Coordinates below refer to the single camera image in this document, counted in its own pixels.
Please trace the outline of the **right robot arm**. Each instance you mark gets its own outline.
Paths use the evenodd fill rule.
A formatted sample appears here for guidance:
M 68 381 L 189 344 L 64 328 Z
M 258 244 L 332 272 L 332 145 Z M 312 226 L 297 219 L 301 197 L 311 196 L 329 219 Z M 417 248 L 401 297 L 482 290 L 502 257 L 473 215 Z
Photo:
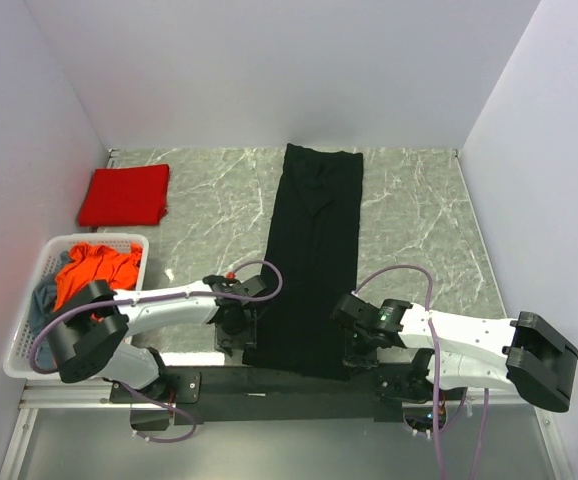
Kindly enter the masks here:
M 555 413 L 570 408 L 578 349 L 538 314 L 483 319 L 396 299 L 376 307 L 346 294 L 331 317 L 344 331 L 344 362 L 379 369 L 384 398 L 421 404 L 481 388 Z

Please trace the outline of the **black t shirt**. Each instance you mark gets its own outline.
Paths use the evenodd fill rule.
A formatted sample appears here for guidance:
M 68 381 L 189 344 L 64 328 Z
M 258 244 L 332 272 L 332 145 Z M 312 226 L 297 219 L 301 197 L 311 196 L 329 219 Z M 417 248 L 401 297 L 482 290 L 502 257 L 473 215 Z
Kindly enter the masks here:
M 356 287 L 364 160 L 289 144 L 261 277 L 279 293 L 257 323 L 247 366 L 346 380 L 334 307 Z

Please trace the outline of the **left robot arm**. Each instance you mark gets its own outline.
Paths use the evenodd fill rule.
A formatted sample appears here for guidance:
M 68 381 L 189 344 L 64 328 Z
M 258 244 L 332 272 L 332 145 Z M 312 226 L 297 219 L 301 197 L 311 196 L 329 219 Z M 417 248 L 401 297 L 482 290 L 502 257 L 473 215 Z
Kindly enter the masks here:
M 268 293 L 259 275 L 243 282 L 209 275 L 159 290 L 113 290 L 104 280 L 87 284 L 55 314 L 78 312 L 55 326 L 47 341 L 60 380 L 91 377 L 125 383 L 145 401 L 175 395 L 175 381 L 153 347 L 129 343 L 147 331 L 179 324 L 214 325 L 237 336 L 254 324 L 257 304 Z

